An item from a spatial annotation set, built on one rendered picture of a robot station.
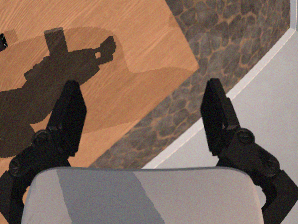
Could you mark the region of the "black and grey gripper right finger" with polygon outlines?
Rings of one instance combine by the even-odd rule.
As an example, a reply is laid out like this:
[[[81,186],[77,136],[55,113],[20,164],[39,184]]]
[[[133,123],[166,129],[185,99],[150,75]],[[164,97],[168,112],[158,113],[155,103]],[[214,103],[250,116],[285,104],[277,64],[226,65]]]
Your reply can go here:
[[[281,224],[298,200],[298,187],[277,158],[255,143],[254,134],[241,128],[218,78],[207,81],[200,112],[209,151],[219,158],[216,166],[247,173],[266,196],[264,224]]]

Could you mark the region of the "black die with white pips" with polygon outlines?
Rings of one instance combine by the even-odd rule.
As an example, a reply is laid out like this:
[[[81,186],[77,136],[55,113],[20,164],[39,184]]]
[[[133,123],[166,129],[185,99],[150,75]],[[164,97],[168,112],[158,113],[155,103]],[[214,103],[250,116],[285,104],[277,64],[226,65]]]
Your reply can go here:
[[[4,37],[4,34],[2,33],[2,34],[0,34],[0,52],[5,50],[6,46],[7,46],[7,42]]]

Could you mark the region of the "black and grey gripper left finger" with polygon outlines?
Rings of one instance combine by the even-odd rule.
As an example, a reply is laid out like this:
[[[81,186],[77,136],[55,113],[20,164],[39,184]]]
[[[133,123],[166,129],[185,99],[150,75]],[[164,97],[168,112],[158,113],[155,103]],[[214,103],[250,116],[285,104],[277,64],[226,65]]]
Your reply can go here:
[[[78,152],[87,114],[79,83],[67,80],[57,101],[46,129],[33,135],[32,144],[10,161],[0,177],[0,212],[9,224],[21,224],[23,195],[33,178],[49,168],[70,167],[69,157]]]

